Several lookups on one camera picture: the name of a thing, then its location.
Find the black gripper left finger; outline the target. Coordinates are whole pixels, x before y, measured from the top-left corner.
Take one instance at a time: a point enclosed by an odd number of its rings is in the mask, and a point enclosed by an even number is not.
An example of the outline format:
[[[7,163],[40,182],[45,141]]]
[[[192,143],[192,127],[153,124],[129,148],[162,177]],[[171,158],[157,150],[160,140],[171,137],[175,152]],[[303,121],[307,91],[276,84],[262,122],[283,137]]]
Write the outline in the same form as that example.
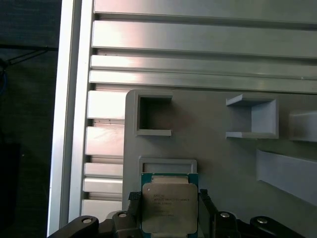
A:
[[[129,194],[127,210],[116,211],[103,222],[80,216],[49,235],[50,238],[141,238],[141,192]]]

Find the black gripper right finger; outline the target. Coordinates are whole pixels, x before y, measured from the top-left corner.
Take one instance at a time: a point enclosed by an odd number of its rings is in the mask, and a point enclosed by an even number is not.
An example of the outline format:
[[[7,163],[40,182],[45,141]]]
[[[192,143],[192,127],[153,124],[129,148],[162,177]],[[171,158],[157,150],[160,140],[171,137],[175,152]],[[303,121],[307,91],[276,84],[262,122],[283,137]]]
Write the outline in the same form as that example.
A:
[[[299,234],[278,221],[256,216],[245,223],[227,211],[219,211],[206,189],[199,192],[199,226],[205,238],[297,238]]]

